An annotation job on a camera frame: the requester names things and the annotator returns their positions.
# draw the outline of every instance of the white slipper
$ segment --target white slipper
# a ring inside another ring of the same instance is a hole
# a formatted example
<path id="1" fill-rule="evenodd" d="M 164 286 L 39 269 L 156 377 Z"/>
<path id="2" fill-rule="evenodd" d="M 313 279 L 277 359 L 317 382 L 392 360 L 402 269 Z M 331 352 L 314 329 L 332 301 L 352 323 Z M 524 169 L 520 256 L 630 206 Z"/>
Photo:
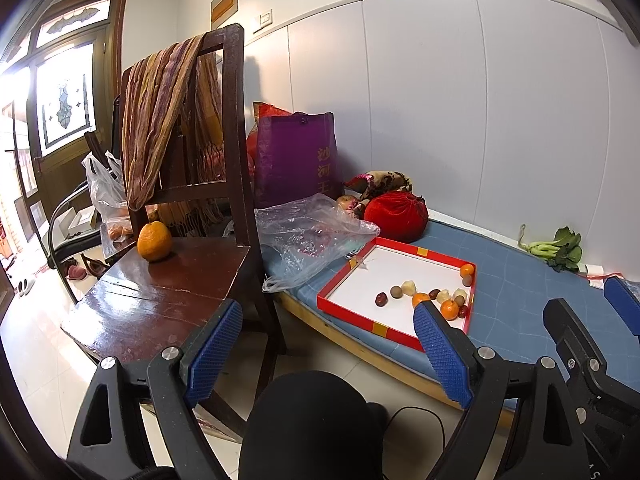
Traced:
<path id="1" fill-rule="evenodd" d="M 31 289 L 33 288 L 33 284 L 36 282 L 36 277 L 33 274 L 30 274 L 26 278 L 22 280 L 22 295 L 26 296 Z"/>

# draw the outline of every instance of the orange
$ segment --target orange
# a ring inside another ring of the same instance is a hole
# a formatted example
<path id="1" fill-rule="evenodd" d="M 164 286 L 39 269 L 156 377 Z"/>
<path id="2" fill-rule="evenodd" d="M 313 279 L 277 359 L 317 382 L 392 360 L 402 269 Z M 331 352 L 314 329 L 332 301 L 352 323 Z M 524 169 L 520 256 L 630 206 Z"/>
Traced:
<path id="1" fill-rule="evenodd" d="M 411 298 L 411 304 L 415 307 L 418 306 L 418 303 L 421 301 L 431 301 L 431 298 L 427 293 L 424 292 L 416 292 L 414 296 Z"/>
<path id="2" fill-rule="evenodd" d="M 474 272 L 476 272 L 476 268 L 473 265 L 464 264 L 462 267 L 460 267 L 460 278 L 471 276 Z"/>
<path id="3" fill-rule="evenodd" d="M 440 313 L 447 321 L 453 321 L 458 317 L 458 305 L 453 300 L 447 300 L 440 305 Z"/>
<path id="4" fill-rule="evenodd" d="M 162 222 L 151 222 L 140 229 L 138 253 L 148 262 L 162 260 L 171 252 L 171 233 Z"/>

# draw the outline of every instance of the wall outlet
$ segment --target wall outlet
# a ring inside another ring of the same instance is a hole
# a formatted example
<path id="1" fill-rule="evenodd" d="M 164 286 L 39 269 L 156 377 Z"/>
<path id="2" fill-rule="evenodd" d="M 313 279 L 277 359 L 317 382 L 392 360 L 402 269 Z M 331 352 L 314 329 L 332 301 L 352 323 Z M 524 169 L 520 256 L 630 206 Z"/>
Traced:
<path id="1" fill-rule="evenodd" d="M 271 25 L 271 23 L 273 23 L 273 9 L 269 9 L 264 14 L 252 18 L 251 31 L 255 34 L 259 30 L 265 28 L 267 25 Z"/>

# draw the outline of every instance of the wooden bed frame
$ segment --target wooden bed frame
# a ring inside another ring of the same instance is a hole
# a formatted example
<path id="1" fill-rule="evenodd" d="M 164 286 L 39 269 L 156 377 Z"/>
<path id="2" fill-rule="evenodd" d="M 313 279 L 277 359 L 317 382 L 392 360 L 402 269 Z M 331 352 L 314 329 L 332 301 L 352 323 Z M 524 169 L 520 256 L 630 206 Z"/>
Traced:
<path id="1" fill-rule="evenodd" d="M 285 310 L 296 316 L 299 320 L 309 325 L 317 332 L 324 335 L 326 338 L 351 352 L 356 357 L 362 359 L 364 362 L 375 366 L 378 370 L 390 375 L 401 383 L 433 397 L 433 399 L 437 399 L 444 404 L 461 410 L 460 405 L 457 402 L 449 400 L 442 387 L 436 381 L 422 377 L 421 375 L 396 364 L 391 359 L 369 349 L 357 339 L 345 335 L 337 328 L 329 325 L 324 319 L 322 319 L 322 317 L 303 306 L 295 298 L 292 298 L 289 294 L 285 292 L 277 292 L 274 297 Z M 498 424 L 502 428 L 510 428 L 512 422 L 513 412 L 503 408 Z"/>

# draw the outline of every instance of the striped scarf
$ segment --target striped scarf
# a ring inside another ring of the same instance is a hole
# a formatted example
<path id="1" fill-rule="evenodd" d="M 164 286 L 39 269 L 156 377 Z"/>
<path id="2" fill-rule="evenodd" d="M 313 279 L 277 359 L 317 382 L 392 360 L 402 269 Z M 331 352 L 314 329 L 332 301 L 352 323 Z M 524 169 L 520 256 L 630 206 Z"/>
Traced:
<path id="1" fill-rule="evenodd" d="M 191 38 L 140 60 L 129 75 L 122 123 L 122 161 L 127 204 L 133 211 L 151 199 L 164 153 L 178 115 L 186 117 L 189 78 L 196 63 L 195 135 L 198 181 L 224 180 L 221 95 L 215 54 L 197 57 L 204 35 Z M 185 235 L 221 219 L 215 200 L 158 206 L 160 220 Z"/>

